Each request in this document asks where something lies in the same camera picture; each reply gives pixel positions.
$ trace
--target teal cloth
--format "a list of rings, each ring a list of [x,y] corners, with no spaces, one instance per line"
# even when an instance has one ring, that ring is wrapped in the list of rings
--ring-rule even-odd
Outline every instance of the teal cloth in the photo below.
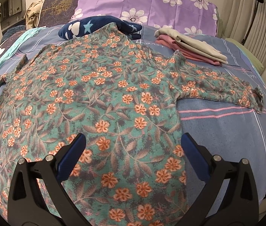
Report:
[[[2,55],[0,58],[0,67],[2,64],[8,60],[10,57],[12,57],[15,52],[19,49],[19,47],[27,41],[29,38],[35,36],[38,34],[40,30],[46,29],[46,27],[39,27],[39,28],[32,28],[27,31],[25,31],[15,42],[11,45],[11,47]]]

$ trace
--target teal floral shirt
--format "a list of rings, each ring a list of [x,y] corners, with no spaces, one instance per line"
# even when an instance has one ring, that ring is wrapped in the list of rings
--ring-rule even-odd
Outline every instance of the teal floral shirt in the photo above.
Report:
[[[39,161],[87,147],[63,187],[92,225],[174,225],[188,210],[176,101],[202,98],[263,109],[259,89],[237,77],[130,41],[114,23],[48,45],[14,72],[0,97],[0,213],[21,157]],[[49,210],[58,215],[43,182]]]

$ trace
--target dark blue blanket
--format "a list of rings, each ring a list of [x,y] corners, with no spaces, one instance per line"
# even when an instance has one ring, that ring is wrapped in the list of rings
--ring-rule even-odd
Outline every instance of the dark blue blanket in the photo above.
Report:
[[[110,15],[106,16],[93,16],[81,20],[69,22],[58,32],[59,37],[70,40],[75,37],[82,37],[93,33],[94,31],[102,28],[109,23],[116,23],[120,32],[127,35],[132,40],[141,38],[140,34],[134,34],[142,29],[142,25],[123,21]]]

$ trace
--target beige folded shirt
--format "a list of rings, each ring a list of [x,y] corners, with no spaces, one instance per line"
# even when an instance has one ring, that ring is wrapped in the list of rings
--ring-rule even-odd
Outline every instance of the beige folded shirt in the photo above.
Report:
[[[207,58],[228,64],[227,57],[220,51],[216,50],[213,46],[207,44],[205,41],[199,41],[188,36],[185,36],[178,31],[171,28],[161,28],[155,32],[155,37],[161,34],[167,34],[172,37],[180,47],[184,47],[192,52]]]

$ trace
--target folded clothes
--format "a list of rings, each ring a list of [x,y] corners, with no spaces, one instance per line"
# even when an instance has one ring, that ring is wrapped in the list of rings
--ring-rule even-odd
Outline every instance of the folded clothes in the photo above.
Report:
[[[194,53],[213,59],[214,61],[228,64],[227,57],[205,41],[190,38],[171,28],[161,28],[157,30],[155,32],[155,37],[158,37],[161,34],[167,34],[172,37],[180,47],[189,49]]]
[[[58,32],[59,37],[70,40],[75,37],[82,37],[99,30],[103,26],[116,23],[120,32],[128,36],[131,40],[141,39],[140,34],[134,34],[142,29],[142,25],[123,21],[110,15],[93,16],[81,20],[75,20],[63,25]]]
[[[162,34],[162,35],[158,36],[155,43],[161,44],[161,45],[166,46],[166,47],[173,49],[173,50],[180,50],[182,52],[182,54],[187,59],[191,59],[191,60],[195,60],[195,61],[199,61],[199,62],[205,62],[205,63],[212,64],[215,66],[220,65],[219,61],[213,61],[210,58],[204,57],[204,56],[196,54],[196,53],[194,53],[194,52],[192,52],[186,48],[180,47],[176,43],[176,41],[172,37],[168,36],[167,34]]]

